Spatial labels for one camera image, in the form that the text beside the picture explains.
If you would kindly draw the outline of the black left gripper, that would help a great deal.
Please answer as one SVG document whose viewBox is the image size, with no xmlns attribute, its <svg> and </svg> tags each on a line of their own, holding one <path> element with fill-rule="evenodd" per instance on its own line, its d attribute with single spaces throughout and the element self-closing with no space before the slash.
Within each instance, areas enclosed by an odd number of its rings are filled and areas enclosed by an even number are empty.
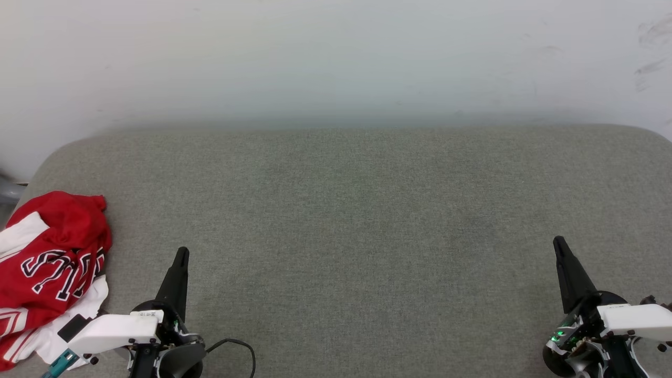
<svg viewBox="0 0 672 378">
<path fill-rule="evenodd" d="M 129 347 L 129 377 L 200 377 L 205 358 L 201 335 L 191 333 L 186 320 L 188 263 L 190 251 L 180 247 L 155 300 L 136 306 L 133 315 L 160 318 L 154 338 L 135 341 Z"/>
</svg>

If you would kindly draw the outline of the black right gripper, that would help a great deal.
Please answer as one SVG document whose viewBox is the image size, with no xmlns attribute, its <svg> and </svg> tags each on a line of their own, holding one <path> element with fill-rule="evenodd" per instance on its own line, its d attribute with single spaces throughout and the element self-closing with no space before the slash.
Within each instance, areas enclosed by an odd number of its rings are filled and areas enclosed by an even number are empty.
<svg viewBox="0 0 672 378">
<path fill-rule="evenodd" d="M 637 377 L 636 332 L 617 331 L 607 315 L 631 304 L 597 290 L 562 236 L 553 239 L 564 320 L 542 350 L 547 368 L 560 377 Z"/>
</svg>

